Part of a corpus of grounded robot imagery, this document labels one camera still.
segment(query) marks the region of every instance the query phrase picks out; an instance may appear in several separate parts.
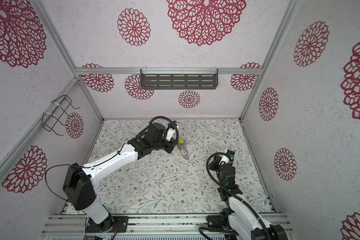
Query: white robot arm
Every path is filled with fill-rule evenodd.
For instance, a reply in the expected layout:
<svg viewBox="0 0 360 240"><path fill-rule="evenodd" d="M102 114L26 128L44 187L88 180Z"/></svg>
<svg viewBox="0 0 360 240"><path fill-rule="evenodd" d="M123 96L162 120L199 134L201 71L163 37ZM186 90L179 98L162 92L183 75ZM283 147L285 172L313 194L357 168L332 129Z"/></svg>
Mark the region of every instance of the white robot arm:
<svg viewBox="0 0 360 240"><path fill-rule="evenodd" d="M156 119L167 120L168 127L165 128L162 124L153 122ZM110 173L150 154L153 150L163 149L171 153L178 142L177 129L176 121L162 116L155 117L135 138L129 140L117 151L83 166L77 163L71 165L62 189L73 207L87 214L90 218L89 223L96 225L101 232L112 229L113 218L96 198L93 186Z"/></svg>
<svg viewBox="0 0 360 240"><path fill-rule="evenodd" d="M272 225L245 201L235 183L234 155L234 151L227 149L225 153L212 154L206 162L208 175L220 186L220 198L228 207L221 211L220 216L207 216L208 228L201 227L199 232L208 240L210 238L202 230L238 234L244 240L288 240L280 225ZM217 180L210 170L216 171Z"/></svg>

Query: black cable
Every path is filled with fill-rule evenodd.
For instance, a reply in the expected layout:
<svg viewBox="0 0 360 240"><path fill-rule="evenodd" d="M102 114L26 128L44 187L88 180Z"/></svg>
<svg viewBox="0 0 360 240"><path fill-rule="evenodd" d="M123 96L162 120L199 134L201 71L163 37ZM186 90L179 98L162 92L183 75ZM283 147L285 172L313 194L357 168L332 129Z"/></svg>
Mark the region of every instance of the black cable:
<svg viewBox="0 0 360 240"><path fill-rule="evenodd" d="M216 155L224 155L226 156L229 160L231 160L231 157L226 154L226 153L223 153L223 152L216 152L214 154L212 154L211 156L209 156L209 158L207 159L206 161L206 171L208 173L208 175L210 176L210 178L218 185L221 187L221 189L223 189L226 193L228 193L229 195L231 195L232 197L234 197L235 199L239 200L240 202L242 202L247 208L250 209L250 211L254 214L254 216L257 218L257 220L259 221L261 227L263 228L264 230L264 233L265 233L265 238L266 240L272 240L271 239L271 236L269 235L269 232L267 230L267 228L265 227L265 224L264 222L260 219L260 216L259 214L252 208L251 205L249 205L245 200L243 200L242 198L236 196L235 194L231 193L230 190L226 189L223 185L221 185L211 174L211 172L209 171L209 168L208 168L208 164L209 164L209 161L211 160L212 157L216 156Z"/></svg>
<svg viewBox="0 0 360 240"><path fill-rule="evenodd" d="M65 200L65 201L67 201L67 202L70 202L68 199L62 198L62 197L60 197L59 195L55 194L55 193L51 190L51 188L49 187L48 182L47 182L47 172L48 172L49 170L51 170L52 168L54 168L54 167L59 167L59 166L73 166L73 167L77 167L77 168L85 168L85 167L79 167L79 166L75 166L75 165L71 165L71 164L60 164L60 165L52 166L52 167L48 168L48 169L45 171L45 184L47 185L47 188L48 188L55 196L57 196L58 198L60 198L60 199L62 199L62 200Z"/></svg>
<svg viewBox="0 0 360 240"><path fill-rule="evenodd" d="M207 240L213 240L213 239L208 237L205 233L203 233L202 230L207 230L207 231L211 231L211 232L223 232L223 233L239 235L236 231L228 231L228 230L221 230L221 229L215 229L215 228L199 227L199 233L203 237L205 237L205 239L207 239Z"/></svg>
<svg viewBox="0 0 360 240"><path fill-rule="evenodd" d="M54 192L51 190L51 188L49 187L48 182L47 182L47 172L48 172L50 169L52 169L52 168L54 168L54 167L59 167L59 166L72 166L72 167L77 167L77 168L93 168L93 167L97 167L97 166L99 166L99 165L101 165L101 164L103 164L103 163L105 163L105 162L108 162L109 160L111 160L112 158L114 158L116 155L120 155L120 152L121 152L121 150L123 149L124 145L125 145L125 143L124 143L123 146L120 148L120 150L117 151L117 154L115 154L114 156L112 156L110 159L108 159L108 160L106 160L106 161L104 161L104 162L101 162L101 163L99 163L99 164L97 164L97 165L95 165L95 166L91 166L91 167L80 167L80 166L75 166L75 165L72 165L72 164L59 164L59 165L55 165L55 166L52 166L52 167L48 168L48 169L45 171L45 184L47 185L47 188L48 188L55 196L57 196L58 198L60 198L60 199L62 199L62 200L65 200L65 201L67 201L67 202L70 202L68 199L65 199L65 198L63 198L63 197L60 197L59 195L57 195L56 193L54 193Z"/></svg>
<svg viewBox="0 0 360 240"><path fill-rule="evenodd" d="M168 146L175 146L175 145L177 145L177 142L178 142L178 140L179 140L179 131L178 131L177 127L176 127L176 124L175 124L174 122L172 122L171 119L169 119L169 118L167 118L167 117L164 117L164 116L157 116L157 117L152 118L152 119L149 121L148 126L146 126L142 131L140 131L139 134L137 134L137 136L138 136L138 137L143 136L143 135L144 135L144 132L148 129L149 125L151 125L156 119L164 119L164 120L167 120L168 122L170 122L170 123L173 125L173 127L175 128L175 131L176 131L176 139L175 139L175 141L174 141L173 143L169 143L169 141L167 141L167 140L165 140L165 141L167 142L167 145L168 145Z"/></svg>

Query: wire rack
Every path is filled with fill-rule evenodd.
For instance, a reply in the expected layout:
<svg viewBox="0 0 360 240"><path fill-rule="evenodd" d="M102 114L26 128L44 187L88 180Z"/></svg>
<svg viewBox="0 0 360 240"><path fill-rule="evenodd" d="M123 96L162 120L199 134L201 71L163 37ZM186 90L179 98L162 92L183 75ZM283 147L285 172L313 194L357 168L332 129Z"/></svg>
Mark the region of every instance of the wire rack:
<svg viewBox="0 0 360 240"><path fill-rule="evenodd" d="M64 103L64 101L66 101L68 103L67 107L66 108L62 108L61 105ZM43 113L43 116L41 117L41 126L47 130L48 132L51 132L53 131L56 135L59 135L59 136L63 136L63 134L58 134L57 132L55 132L55 130L53 129L56 124L59 122L62 126L65 126L65 124L63 124L61 121L60 121L60 118L62 117L62 115L64 115L64 113L69 116L66 112L66 110L69 108L69 106L71 106L73 109L79 109L80 107L78 108L75 108L73 105L72 105L72 99L70 97L68 97L68 95L64 94L58 98L56 98L55 100L52 101L52 103L56 104L58 107L52 112L52 113ZM57 117L54 113L56 112L57 109L61 109L62 110L62 113L60 114L59 117ZM49 126L47 124L48 120L50 117L53 117L54 119L56 119L56 121L54 122L54 124L51 126Z"/></svg>

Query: floral tablecloth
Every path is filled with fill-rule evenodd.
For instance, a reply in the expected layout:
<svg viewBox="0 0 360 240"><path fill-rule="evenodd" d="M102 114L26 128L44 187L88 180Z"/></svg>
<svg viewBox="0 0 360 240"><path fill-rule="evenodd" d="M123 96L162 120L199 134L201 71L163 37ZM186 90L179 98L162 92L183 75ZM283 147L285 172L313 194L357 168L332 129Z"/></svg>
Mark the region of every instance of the floral tablecloth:
<svg viewBox="0 0 360 240"><path fill-rule="evenodd" d="M148 122L105 121L89 161L119 149ZM237 119L178 120L178 126L179 139L187 142L188 160L178 147L172 154L153 151L95 186L98 198L111 214L220 212L226 205L220 200L217 185L209 178L205 163L212 153L227 148L236 152L236 183L247 202L258 212L273 212ZM83 213L69 205L66 214Z"/></svg>

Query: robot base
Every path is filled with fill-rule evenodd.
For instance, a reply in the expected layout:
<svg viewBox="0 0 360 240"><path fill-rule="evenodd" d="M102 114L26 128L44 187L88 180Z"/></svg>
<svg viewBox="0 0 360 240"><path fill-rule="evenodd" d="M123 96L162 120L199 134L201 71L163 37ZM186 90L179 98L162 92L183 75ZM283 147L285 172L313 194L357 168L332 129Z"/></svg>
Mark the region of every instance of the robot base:
<svg viewBox="0 0 360 240"><path fill-rule="evenodd" d="M96 224L92 219L89 219L86 225L87 233L115 232L115 224L119 227L117 232L127 231L128 217L112 217L109 215L108 218L100 224Z"/></svg>

